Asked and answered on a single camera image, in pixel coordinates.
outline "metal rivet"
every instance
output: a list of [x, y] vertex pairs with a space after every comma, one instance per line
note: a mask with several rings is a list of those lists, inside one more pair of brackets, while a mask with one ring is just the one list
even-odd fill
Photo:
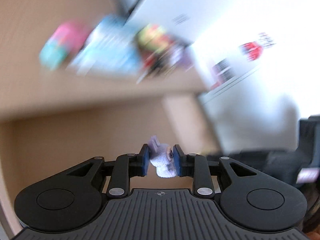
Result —
[[213, 191], [208, 187], [201, 187], [197, 190], [197, 192], [200, 195], [211, 195]]
[[114, 187], [111, 190], [109, 190], [109, 193], [113, 196], [120, 196], [124, 193], [124, 190], [119, 187]]

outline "crosshair marking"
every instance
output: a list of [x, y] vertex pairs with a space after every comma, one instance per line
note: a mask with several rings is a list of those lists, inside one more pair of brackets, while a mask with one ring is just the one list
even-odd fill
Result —
[[159, 191], [156, 194], [159, 195], [159, 196], [163, 196], [164, 194], [167, 194], [167, 193], [164, 193], [163, 191]]

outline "purple plush toy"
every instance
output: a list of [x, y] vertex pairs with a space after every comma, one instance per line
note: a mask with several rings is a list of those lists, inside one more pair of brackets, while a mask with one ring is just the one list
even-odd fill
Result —
[[156, 167], [157, 175], [162, 178], [177, 176], [171, 147], [166, 143], [159, 143], [155, 135], [150, 138], [148, 146], [150, 149], [150, 162]]

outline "red object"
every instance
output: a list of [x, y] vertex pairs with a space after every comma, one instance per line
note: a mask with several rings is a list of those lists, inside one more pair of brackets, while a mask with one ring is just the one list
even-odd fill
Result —
[[260, 58], [263, 52], [263, 47], [255, 41], [243, 44], [241, 48], [250, 61]]
[[143, 69], [150, 68], [156, 61], [155, 54], [151, 52], [143, 51], [141, 57], [143, 59]]
[[220, 86], [220, 82], [215, 82], [212, 86], [211, 86], [211, 90], [214, 90], [215, 88], [217, 88], [218, 86]]

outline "ribbed rubber surface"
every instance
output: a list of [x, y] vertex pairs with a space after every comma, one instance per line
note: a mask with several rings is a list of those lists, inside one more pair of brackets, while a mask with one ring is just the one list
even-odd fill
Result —
[[276, 234], [244, 230], [229, 222], [211, 200], [186, 189], [135, 189], [131, 196], [109, 201], [103, 213], [73, 232], [46, 234], [24, 229], [16, 240], [217, 239], [304, 240], [297, 229]]

